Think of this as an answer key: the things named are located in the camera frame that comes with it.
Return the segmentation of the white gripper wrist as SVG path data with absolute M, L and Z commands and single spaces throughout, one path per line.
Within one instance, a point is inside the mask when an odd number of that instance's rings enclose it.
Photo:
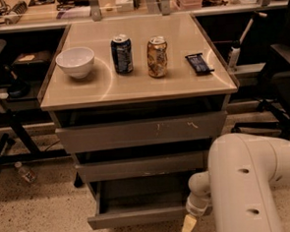
M 186 202 L 186 211 L 182 232 L 192 232 L 197 223 L 197 217 L 202 217 L 211 202 L 210 197 L 199 198 L 197 196 L 189 195 Z

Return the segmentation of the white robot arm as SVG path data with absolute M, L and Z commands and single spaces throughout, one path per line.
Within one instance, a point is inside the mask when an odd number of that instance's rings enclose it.
M 215 140 L 208 168 L 191 175 L 182 232 L 209 206 L 216 232 L 283 232 L 270 187 L 290 184 L 290 142 L 242 133 Z

